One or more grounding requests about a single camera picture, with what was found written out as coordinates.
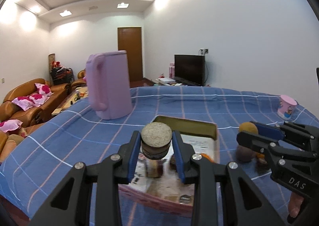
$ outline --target flat screen tv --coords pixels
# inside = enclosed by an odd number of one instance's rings
[[[188,85],[204,86],[205,56],[175,55],[175,80]]]

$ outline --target floor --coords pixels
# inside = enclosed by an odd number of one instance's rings
[[[152,82],[151,80],[148,80],[148,79],[130,82],[131,88],[149,87],[149,86],[153,86],[153,85],[154,85],[154,82]],[[1,195],[0,195],[0,203],[2,203],[4,208],[7,210],[7,212],[10,214],[11,218],[17,223],[18,226],[27,226],[28,225],[28,223],[29,223],[28,216],[26,216],[21,210],[19,210],[17,207],[15,207],[9,201],[7,201],[5,198],[3,198]]]

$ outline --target blue gripper pad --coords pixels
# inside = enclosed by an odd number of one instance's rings
[[[127,171],[128,172],[127,173],[128,182],[131,182],[132,179],[134,178],[136,163],[138,162],[138,154],[139,154],[140,147],[141,147],[141,134],[139,132],[136,132],[135,139],[136,140],[134,142],[133,148],[131,149],[131,156],[129,158],[129,163],[128,163],[128,171]]]
[[[177,137],[175,132],[173,132],[173,137],[172,137],[172,143],[173,143],[173,149],[174,149],[174,155],[175,155],[175,162],[176,162],[176,169],[178,172],[178,177],[180,178],[180,180],[185,183],[185,171],[184,171],[184,161],[183,161],[183,157],[181,154],[181,144],[183,144],[183,142],[181,143]]]
[[[285,134],[275,126],[269,126],[255,122],[252,123],[256,125],[258,129],[258,134],[261,136],[268,137],[276,141],[283,140],[285,138]]]

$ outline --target blue plaid tablecloth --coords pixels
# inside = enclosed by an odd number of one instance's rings
[[[219,128],[221,163],[235,160],[238,127],[246,121],[283,123],[277,115],[279,97],[264,93],[209,87],[141,87],[131,89],[133,111],[101,120],[82,99],[28,136],[0,166],[0,194],[30,218],[78,161],[101,162],[130,140],[156,115],[214,122]],[[298,105],[292,121],[319,126],[318,119]],[[279,214],[287,217],[290,191],[273,182],[255,162],[242,168]],[[120,198],[123,225],[190,225],[190,218],[167,214],[125,197]]]

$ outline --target pink floral pillow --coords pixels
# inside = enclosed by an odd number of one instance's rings
[[[0,131],[3,131],[4,133],[8,131],[14,131],[20,128],[21,125],[22,125],[22,122],[20,120],[7,120],[0,123]]]
[[[35,83],[35,86],[38,89],[39,94],[44,95],[44,96],[51,96],[53,93],[48,85],[40,84],[40,83]]]
[[[38,107],[29,97],[17,97],[12,100],[12,103],[21,107],[23,111],[27,111],[31,107]]]
[[[41,94],[32,94],[29,98],[39,107],[43,105],[49,99],[48,96],[44,96]]]

